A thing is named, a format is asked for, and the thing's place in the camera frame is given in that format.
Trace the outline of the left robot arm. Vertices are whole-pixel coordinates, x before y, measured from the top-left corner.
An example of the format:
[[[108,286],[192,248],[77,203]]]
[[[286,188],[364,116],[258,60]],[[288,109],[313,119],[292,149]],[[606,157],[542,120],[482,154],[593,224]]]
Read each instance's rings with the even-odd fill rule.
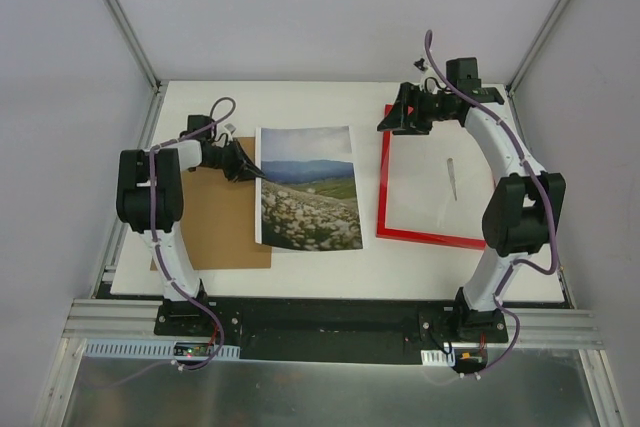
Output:
[[[219,169],[230,182],[262,180],[265,174],[237,140],[217,141],[217,124],[210,116],[190,115],[178,138],[147,150],[120,153],[117,216],[141,237],[162,279],[163,301],[154,326],[157,335],[223,332],[182,237],[182,174],[199,167]]]

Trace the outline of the landscape photo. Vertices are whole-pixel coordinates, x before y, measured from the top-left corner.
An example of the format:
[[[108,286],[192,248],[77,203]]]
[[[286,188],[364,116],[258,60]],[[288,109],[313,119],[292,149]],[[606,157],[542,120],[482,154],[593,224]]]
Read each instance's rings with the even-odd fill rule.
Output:
[[[299,252],[365,247],[348,126],[265,128],[255,135],[255,240]]]

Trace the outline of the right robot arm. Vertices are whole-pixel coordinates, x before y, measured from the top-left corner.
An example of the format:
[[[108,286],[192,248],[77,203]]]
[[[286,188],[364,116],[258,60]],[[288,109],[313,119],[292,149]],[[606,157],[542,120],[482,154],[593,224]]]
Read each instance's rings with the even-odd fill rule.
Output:
[[[510,127],[505,99],[483,85],[474,57],[447,61],[440,71],[416,62],[419,83],[403,82],[377,129],[394,135],[427,135],[437,122],[456,121],[476,141],[494,178],[494,192],[482,216],[485,248],[471,279],[456,293],[453,308],[430,331],[443,341],[504,342],[503,294],[518,270],[546,276],[559,266],[557,227],[566,181],[531,155]]]

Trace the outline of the brown frame backing board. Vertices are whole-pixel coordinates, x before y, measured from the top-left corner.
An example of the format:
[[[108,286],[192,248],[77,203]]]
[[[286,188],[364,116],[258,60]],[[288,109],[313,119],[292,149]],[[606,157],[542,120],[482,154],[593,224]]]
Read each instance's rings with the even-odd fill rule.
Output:
[[[198,143],[183,141],[152,154],[155,236],[181,235],[199,273],[270,268],[272,249],[254,240],[255,182],[181,165],[188,148],[200,151]]]

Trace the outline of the red picture frame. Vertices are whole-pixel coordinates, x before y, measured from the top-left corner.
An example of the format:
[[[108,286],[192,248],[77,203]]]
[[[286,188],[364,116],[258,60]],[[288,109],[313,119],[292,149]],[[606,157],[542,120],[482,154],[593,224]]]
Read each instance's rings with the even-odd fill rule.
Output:
[[[458,201],[446,161],[454,159]],[[428,135],[382,134],[376,236],[481,251],[481,220],[494,191],[491,170],[456,121]]]

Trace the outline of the clear tester screwdriver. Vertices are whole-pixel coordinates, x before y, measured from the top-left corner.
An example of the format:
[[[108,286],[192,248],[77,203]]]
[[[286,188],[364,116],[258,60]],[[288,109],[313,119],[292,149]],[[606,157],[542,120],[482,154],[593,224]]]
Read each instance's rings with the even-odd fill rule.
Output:
[[[448,172],[448,177],[449,177],[449,182],[450,182],[450,186],[451,186],[451,190],[452,190],[452,195],[454,198],[454,201],[458,201],[458,194],[457,194],[457,184],[456,184],[456,173],[455,173],[455,164],[454,164],[454,159],[452,157],[449,157],[446,161],[447,164],[447,172]]]

